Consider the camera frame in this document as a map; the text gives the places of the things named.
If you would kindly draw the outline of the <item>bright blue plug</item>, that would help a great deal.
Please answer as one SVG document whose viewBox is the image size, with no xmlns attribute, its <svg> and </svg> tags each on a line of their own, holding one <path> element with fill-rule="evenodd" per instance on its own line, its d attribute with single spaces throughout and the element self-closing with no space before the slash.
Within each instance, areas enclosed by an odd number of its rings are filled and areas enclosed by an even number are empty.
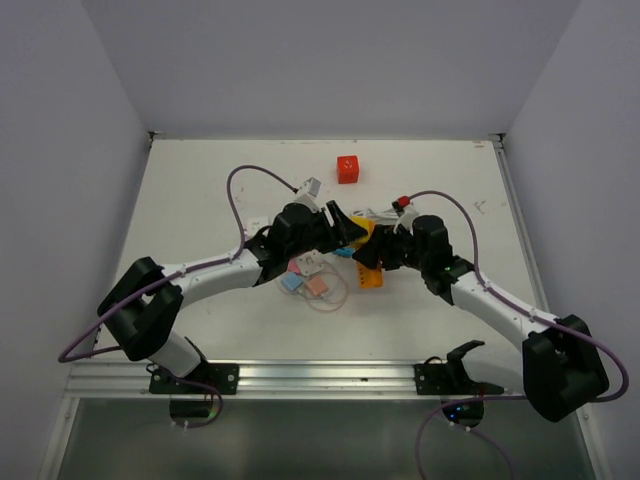
<svg viewBox="0 0 640 480">
<path fill-rule="evenodd" d="M 351 258 L 355 250 L 352 247 L 342 247 L 333 251 L 333 254 L 342 258 Z"/>
</svg>

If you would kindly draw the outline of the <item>yellow cube socket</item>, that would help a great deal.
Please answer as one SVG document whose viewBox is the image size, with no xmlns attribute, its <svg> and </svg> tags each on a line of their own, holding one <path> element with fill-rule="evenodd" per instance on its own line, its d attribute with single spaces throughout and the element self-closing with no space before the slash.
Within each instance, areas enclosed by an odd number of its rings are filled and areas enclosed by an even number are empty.
<svg viewBox="0 0 640 480">
<path fill-rule="evenodd" d="M 366 217 L 351 216 L 350 220 L 366 231 L 366 234 L 350 244 L 351 248 L 359 249 L 365 245 L 372 236 L 376 223 Z"/>
</svg>

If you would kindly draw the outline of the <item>grey plug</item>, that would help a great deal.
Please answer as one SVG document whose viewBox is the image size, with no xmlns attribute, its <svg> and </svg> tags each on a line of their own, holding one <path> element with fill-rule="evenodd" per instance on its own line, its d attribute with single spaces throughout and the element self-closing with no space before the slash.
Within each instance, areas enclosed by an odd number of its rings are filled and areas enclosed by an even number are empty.
<svg viewBox="0 0 640 480">
<path fill-rule="evenodd" d="M 305 277 L 318 273 L 324 268 L 323 257 L 316 250 L 300 255 L 295 259 L 295 263 L 300 274 Z"/>
</svg>

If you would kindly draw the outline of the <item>pink usb charger plug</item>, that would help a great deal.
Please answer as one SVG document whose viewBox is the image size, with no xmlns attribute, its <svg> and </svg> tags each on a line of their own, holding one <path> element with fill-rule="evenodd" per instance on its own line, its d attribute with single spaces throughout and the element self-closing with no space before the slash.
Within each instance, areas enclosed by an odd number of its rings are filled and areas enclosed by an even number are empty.
<svg viewBox="0 0 640 480">
<path fill-rule="evenodd" d="M 321 276 L 309 278 L 305 283 L 305 288 L 312 298 L 323 298 L 330 291 L 329 286 Z"/>
</svg>

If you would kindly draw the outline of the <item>red cube socket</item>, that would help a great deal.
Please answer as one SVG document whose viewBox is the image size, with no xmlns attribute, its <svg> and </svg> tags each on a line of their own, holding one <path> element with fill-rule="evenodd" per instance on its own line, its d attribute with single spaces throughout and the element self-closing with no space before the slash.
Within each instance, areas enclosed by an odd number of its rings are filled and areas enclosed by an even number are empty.
<svg viewBox="0 0 640 480">
<path fill-rule="evenodd" d="M 339 184 L 355 184 L 359 180 L 360 164 L 356 155 L 338 156 L 336 175 Z"/>
</svg>

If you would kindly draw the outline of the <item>blue usb charger plug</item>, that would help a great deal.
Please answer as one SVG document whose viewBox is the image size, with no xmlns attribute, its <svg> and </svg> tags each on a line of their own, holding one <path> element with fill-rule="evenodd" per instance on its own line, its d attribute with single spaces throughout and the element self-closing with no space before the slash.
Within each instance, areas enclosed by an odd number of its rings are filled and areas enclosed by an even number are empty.
<svg viewBox="0 0 640 480">
<path fill-rule="evenodd" d="M 287 272 L 280 278 L 280 285 L 285 293 L 295 295 L 304 286 L 304 279 L 294 272 Z"/>
</svg>

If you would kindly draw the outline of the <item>orange power strip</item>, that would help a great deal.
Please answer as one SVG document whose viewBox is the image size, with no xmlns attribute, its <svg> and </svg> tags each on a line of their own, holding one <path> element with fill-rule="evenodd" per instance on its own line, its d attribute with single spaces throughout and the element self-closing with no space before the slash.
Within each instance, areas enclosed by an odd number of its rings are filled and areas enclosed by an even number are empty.
<svg viewBox="0 0 640 480">
<path fill-rule="evenodd" d="M 384 286 L 384 276 L 380 265 L 371 269 L 357 262 L 356 268 L 358 284 L 361 289 L 377 289 Z"/>
</svg>

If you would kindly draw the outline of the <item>pink blue white adapter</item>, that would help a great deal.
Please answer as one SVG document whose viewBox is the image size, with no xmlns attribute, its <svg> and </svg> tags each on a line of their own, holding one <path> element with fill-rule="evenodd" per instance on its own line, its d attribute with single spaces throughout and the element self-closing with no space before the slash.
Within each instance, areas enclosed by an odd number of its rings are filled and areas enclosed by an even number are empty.
<svg viewBox="0 0 640 480">
<path fill-rule="evenodd" d="M 270 225 L 268 216 L 253 217 L 246 221 L 246 233 L 250 236 L 255 235 L 261 228 Z"/>
</svg>

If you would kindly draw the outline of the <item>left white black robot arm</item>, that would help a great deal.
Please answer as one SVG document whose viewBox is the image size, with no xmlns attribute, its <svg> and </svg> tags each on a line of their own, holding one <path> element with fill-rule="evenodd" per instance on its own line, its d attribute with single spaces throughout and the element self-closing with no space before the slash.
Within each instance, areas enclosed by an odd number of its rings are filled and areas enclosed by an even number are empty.
<svg viewBox="0 0 640 480">
<path fill-rule="evenodd" d="M 289 203 L 237 254 L 177 265 L 136 260 L 99 305 L 98 315 L 128 360 L 150 360 L 171 372 L 182 390 L 197 392 L 207 383 L 208 369 L 195 345 L 174 331 L 181 310 L 270 282 L 302 254 L 331 253 L 366 235 L 333 201 L 317 211 Z"/>
</svg>

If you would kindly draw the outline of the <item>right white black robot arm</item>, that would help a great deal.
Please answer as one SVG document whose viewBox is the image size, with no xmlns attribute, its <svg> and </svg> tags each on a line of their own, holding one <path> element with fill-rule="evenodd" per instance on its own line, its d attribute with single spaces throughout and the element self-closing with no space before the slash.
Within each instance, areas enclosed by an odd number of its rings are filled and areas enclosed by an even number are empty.
<svg viewBox="0 0 640 480">
<path fill-rule="evenodd" d="M 575 315 L 558 318 L 516 298 L 456 255 L 443 220 L 422 215 L 412 227 L 377 225 L 354 253 L 367 268 L 418 271 L 426 288 L 448 304 L 482 320 L 521 354 L 517 391 L 545 419 L 557 422 L 609 389 L 597 347 L 586 323 Z"/>
</svg>

